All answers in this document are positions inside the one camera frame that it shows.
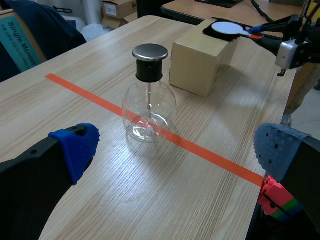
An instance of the orange tape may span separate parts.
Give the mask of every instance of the orange tape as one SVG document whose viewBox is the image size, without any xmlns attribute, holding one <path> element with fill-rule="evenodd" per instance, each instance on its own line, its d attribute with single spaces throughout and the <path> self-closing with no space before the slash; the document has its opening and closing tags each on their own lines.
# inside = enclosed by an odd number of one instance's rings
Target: orange tape
<svg viewBox="0 0 320 240">
<path fill-rule="evenodd" d="M 122 117 L 123 115 L 123 111 L 122 108 L 113 104 L 112 102 L 109 102 L 97 95 L 94 95 L 93 93 L 84 90 L 83 88 L 64 80 L 63 78 L 56 76 L 52 73 L 48 74 L 47 76 L 45 76 L 47 79 L 61 85 L 62 87 L 69 89 L 70 91 L 88 99 L 89 101 L 119 115 L 120 117 Z M 240 166 L 230 160 L 225 159 L 222 156 L 219 156 L 179 135 L 174 134 L 173 132 L 170 132 L 164 128 L 161 128 L 153 123 L 147 122 L 146 120 L 142 119 L 140 116 L 136 115 L 133 112 L 127 111 L 125 113 L 125 118 L 127 118 L 128 120 L 140 125 L 140 126 L 150 126 L 152 127 L 152 131 L 154 133 L 156 133 L 158 136 L 167 139 L 169 142 L 174 143 L 178 146 L 180 146 L 181 148 L 261 187 L 262 183 L 264 181 L 264 177 L 260 176 L 259 174 L 250 171 L 249 169 Z"/>
</svg>

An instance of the glass bottle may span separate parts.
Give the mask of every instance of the glass bottle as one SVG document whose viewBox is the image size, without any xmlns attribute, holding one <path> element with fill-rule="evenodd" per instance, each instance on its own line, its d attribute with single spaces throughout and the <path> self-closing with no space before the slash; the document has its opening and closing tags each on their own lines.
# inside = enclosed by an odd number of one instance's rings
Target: glass bottle
<svg viewBox="0 0 320 240">
<path fill-rule="evenodd" d="M 162 60 L 168 50 L 157 44 L 135 47 L 136 78 L 122 102 L 122 117 L 126 133 L 132 138 L 154 143 L 166 137 L 176 122 L 176 97 L 171 88 L 161 82 Z"/>
</svg>

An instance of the blue clamp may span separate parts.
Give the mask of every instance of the blue clamp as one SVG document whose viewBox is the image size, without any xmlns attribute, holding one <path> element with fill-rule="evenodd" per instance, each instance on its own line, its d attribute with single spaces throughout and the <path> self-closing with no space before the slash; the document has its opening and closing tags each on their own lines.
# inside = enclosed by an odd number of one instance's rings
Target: blue clamp
<svg viewBox="0 0 320 240">
<path fill-rule="evenodd" d="M 77 135 L 73 131 L 66 129 L 51 132 L 48 135 L 60 141 L 73 185 L 76 185 L 81 179 L 88 162 L 96 155 L 100 141 L 99 130 L 94 125 L 81 123 L 77 126 L 87 126 L 84 136 Z"/>
<path fill-rule="evenodd" d="M 278 183 L 295 159 L 300 145 L 309 134 L 285 126 L 266 123 L 254 135 L 253 145 L 259 164 Z"/>
<path fill-rule="evenodd" d="M 260 34 L 262 32 L 262 28 L 264 27 L 264 24 L 260 25 L 260 26 L 256 26 L 253 28 L 250 28 L 248 30 L 249 34 Z"/>
</svg>

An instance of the brown cardboard box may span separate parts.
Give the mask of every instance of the brown cardboard box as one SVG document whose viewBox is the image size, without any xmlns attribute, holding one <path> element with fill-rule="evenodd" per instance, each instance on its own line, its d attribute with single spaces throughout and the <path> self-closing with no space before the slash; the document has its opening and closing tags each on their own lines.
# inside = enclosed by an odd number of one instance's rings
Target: brown cardboard box
<svg viewBox="0 0 320 240">
<path fill-rule="evenodd" d="M 113 29 L 120 28 L 128 23 L 133 22 L 138 19 L 138 13 L 135 12 L 129 16 L 126 16 L 123 19 L 117 19 L 109 16 L 104 16 L 102 20 L 102 25 L 108 26 Z"/>
<path fill-rule="evenodd" d="M 107 17 L 124 19 L 137 11 L 137 0 L 102 1 L 103 14 Z"/>
<path fill-rule="evenodd" d="M 29 28 L 12 9 L 0 11 L 0 42 L 21 72 L 46 61 Z"/>
<path fill-rule="evenodd" d="M 203 21 L 172 45 L 170 84 L 202 97 L 221 80 L 237 45 L 203 34 L 212 23 Z"/>
</svg>

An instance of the wooden table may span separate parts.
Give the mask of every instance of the wooden table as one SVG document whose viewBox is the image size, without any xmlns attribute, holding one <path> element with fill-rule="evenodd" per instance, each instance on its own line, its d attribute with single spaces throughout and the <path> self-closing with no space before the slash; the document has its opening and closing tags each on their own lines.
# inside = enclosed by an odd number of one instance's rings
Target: wooden table
<svg viewBox="0 0 320 240">
<path fill-rule="evenodd" d="M 257 1 L 257 3 L 260 9 L 273 20 L 279 20 L 294 14 L 300 15 L 302 11 L 302 8 L 297 6 L 264 1 Z M 267 23 L 250 0 L 243 0 L 232 8 L 196 2 L 195 0 L 176 0 L 163 5 L 161 10 L 164 14 L 179 21 L 195 25 L 198 25 L 204 19 L 212 20 L 212 18 L 230 20 L 249 26 L 259 26 Z"/>
<path fill-rule="evenodd" d="M 166 140 L 126 139 L 123 120 L 48 80 L 56 74 L 116 105 L 136 81 L 132 49 L 156 43 L 171 51 L 191 25 L 154 16 L 0 83 L 0 162 L 48 133 L 78 123 L 100 130 L 96 156 L 50 216 L 41 239 L 245 239 L 260 188 Z M 224 81 L 207 98 L 172 87 L 176 132 L 230 161 L 264 174 L 253 149 L 255 129 L 279 123 L 294 72 L 276 77 L 274 56 L 241 40 Z M 170 58 L 163 62 L 168 82 Z"/>
</svg>

